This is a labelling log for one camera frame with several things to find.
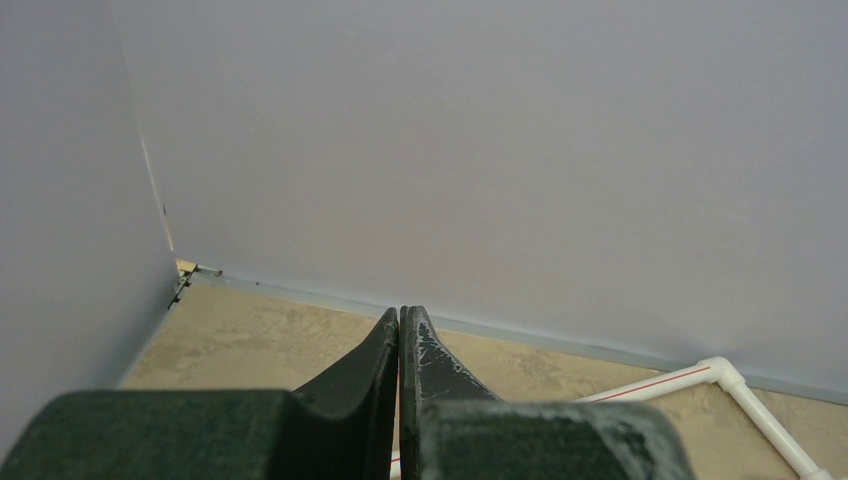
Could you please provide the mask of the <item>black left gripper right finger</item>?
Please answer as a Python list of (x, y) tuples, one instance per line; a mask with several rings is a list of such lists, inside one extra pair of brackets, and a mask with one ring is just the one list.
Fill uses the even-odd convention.
[(439, 338), (426, 309), (400, 310), (404, 479), (692, 479), (680, 436), (633, 402), (510, 403)]

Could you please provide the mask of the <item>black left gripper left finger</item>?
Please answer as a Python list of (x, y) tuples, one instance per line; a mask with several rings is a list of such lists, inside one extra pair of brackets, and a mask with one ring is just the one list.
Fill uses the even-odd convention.
[(113, 390), (59, 396), (5, 479), (386, 479), (398, 313), (295, 390)]

